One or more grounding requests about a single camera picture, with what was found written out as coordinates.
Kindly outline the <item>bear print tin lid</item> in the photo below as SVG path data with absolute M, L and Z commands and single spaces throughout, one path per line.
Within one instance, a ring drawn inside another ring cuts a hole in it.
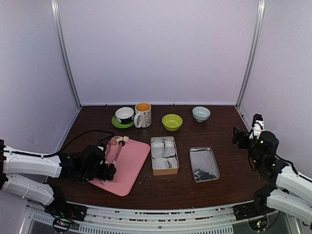
M 195 183 L 218 180 L 219 168 L 211 147 L 193 147 L 189 150 Z

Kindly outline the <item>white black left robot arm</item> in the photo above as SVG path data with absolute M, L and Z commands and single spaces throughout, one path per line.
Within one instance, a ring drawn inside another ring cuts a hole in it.
M 52 208 L 59 216 L 70 212 L 70 205 L 57 186 L 40 184 L 24 177 L 40 175 L 73 181 L 113 180 L 114 163 L 107 163 L 106 147 L 88 145 L 82 152 L 38 154 L 19 151 L 0 141 L 0 189 Z

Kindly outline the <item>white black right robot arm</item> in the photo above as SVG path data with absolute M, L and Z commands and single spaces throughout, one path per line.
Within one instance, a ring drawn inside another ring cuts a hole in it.
M 254 193 L 250 211 L 262 214 L 267 208 L 294 216 L 312 224 L 312 180 L 298 172 L 291 161 L 276 154 L 279 140 L 270 131 L 243 131 L 233 128 L 232 143 L 248 152 L 248 163 L 267 184 Z

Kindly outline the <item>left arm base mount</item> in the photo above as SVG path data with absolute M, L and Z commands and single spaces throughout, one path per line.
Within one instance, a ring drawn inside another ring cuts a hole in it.
M 58 233 L 64 233 L 77 221 L 84 221 L 88 208 L 83 205 L 77 205 L 65 202 L 64 204 L 42 205 L 44 211 L 54 218 L 52 222 L 53 229 Z

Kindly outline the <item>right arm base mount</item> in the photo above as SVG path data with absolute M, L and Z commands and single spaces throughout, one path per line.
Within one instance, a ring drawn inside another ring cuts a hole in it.
M 272 208 L 258 208 L 254 202 L 248 202 L 233 206 L 236 221 L 245 220 L 251 230 L 263 232 L 269 227 L 268 214 L 275 211 Z

